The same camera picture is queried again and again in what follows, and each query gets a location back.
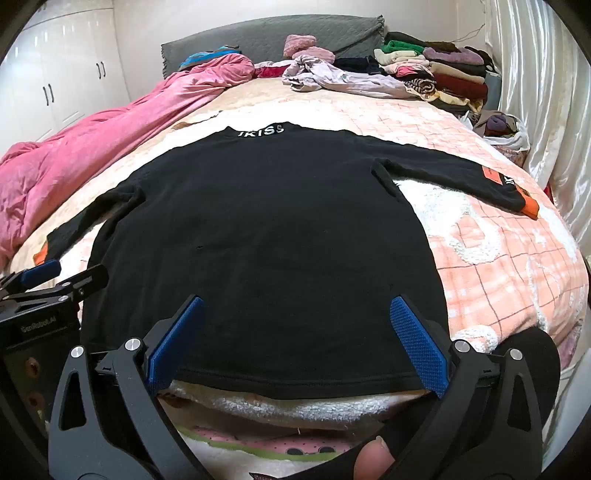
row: black long-sleeve shirt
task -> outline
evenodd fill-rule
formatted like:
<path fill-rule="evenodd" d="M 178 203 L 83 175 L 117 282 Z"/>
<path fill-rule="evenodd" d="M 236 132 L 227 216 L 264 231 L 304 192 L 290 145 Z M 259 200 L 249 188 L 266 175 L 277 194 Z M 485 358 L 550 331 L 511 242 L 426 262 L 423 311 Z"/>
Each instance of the black long-sleeve shirt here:
<path fill-rule="evenodd" d="M 446 330 L 441 279 L 392 175 L 536 215 L 499 173 L 436 150 L 289 123 L 231 128 L 146 164 L 48 236 L 58 258 L 102 214 L 82 339 L 117 348 L 189 294 L 207 319 L 177 378 L 273 398 L 421 388 L 389 323 L 406 294 Z"/>

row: gray headboard cover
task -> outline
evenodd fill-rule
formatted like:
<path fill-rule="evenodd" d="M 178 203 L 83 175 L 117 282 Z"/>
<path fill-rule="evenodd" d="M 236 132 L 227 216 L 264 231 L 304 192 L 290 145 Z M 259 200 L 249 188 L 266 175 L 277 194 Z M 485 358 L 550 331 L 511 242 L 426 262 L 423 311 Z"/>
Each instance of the gray headboard cover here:
<path fill-rule="evenodd" d="M 164 77 L 176 72 L 189 55 L 221 45 L 240 45 L 242 53 L 253 63 L 282 60 L 289 34 L 314 35 L 319 47 L 337 57 L 365 57 L 384 42 L 384 18 L 287 15 L 212 28 L 162 45 Z"/>

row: blue textured pad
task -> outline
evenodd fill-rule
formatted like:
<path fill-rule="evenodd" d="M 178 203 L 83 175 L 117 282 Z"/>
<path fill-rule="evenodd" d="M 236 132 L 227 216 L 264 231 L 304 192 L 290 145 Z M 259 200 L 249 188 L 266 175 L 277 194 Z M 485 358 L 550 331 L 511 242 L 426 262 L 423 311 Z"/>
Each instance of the blue textured pad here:
<path fill-rule="evenodd" d="M 167 388 L 174 379 L 187 348 L 195 340 L 203 315 L 204 302 L 197 297 L 187 306 L 158 348 L 153 351 L 148 359 L 146 379 L 146 389 L 150 395 L 155 396 L 160 390 Z"/>
<path fill-rule="evenodd" d="M 61 273 L 61 265 L 58 260 L 49 260 L 37 267 L 25 270 L 21 275 L 21 285 L 29 290 L 35 288 Z"/>
<path fill-rule="evenodd" d="M 402 297 L 390 304 L 390 323 L 425 388 L 441 398 L 449 385 L 447 361 Z"/>

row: black sleeve of person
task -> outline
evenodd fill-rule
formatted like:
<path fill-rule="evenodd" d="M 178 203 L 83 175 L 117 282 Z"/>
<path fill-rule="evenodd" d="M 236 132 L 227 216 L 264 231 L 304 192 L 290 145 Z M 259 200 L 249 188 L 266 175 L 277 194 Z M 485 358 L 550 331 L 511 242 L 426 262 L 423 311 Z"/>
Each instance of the black sleeve of person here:
<path fill-rule="evenodd" d="M 523 213 L 534 220 L 538 218 L 538 203 L 512 178 L 496 170 L 439 150 L 372 137 L 360 139 L 363 139 L 366 154 L 380 162 L 393 176 L 429 181 L 512 212 Z"/>
<path fill-rule="evenodd" d="M 144 199 L 144 192 L 137 185 L 131 183 L 123 182 L 114 189 L 104 192 L 73 219 L 47 235 L 47 253 L 44 258 L 40 258 L 40 261 L 36 261 L 35 263 L 59 259 L 68 248 L 82 238 L 94 222 L 100 219 L 101 216 L 111 210 L 115 205 L 122 203 L 106 222 L 108 225 L 105 225 L 105 229 L 101 229 L 101 236 L 110 235 L 117 221 L 142 203 Z"/>

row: white curtain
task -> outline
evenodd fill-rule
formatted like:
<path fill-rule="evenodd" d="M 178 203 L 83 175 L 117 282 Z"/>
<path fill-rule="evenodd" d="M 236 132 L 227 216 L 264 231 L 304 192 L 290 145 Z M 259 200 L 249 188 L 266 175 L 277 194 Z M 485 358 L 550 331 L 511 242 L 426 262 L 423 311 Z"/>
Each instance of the white curtain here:
<path fill-rule="evenodd" d="M 543 0 L 486 0 L 486 48 L 502 69 L 499 109 L 531 140 L 524 166 L 591 255 L 591 66 Z"/>

